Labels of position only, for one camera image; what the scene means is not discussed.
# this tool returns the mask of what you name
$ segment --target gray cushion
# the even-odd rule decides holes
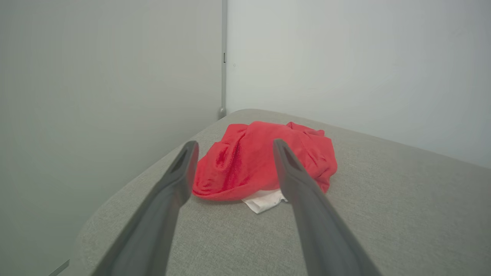
[[[241,110],[192,139],[202,157],[229,124],[290,121],[323,129],[338,172],[327,197],[384,275],[488,275],[491,169],[323,123]],[[69,271],[87,275],[179,148],[112,196],[77,238]],[[259,215],[242,202],[191,196],[181,209],[167,275],[306,275],[288,203]]]

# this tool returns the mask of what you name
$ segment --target crumpled fabric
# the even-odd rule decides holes
[[[208,200],[241,200],[259,190],[279,189],[273,140],[283,139],[323,192],[337,163],[323,130],[290,122],[231,124],[198,162],[193,194]]]

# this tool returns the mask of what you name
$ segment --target white wall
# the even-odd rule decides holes
[[[221,58],[221,0],[0,1],[0,275],[49,275],[104,201],[215,122]]]
[[[227,44],[229,112],[290,113],[491,167],[491,1],[229,0]]]

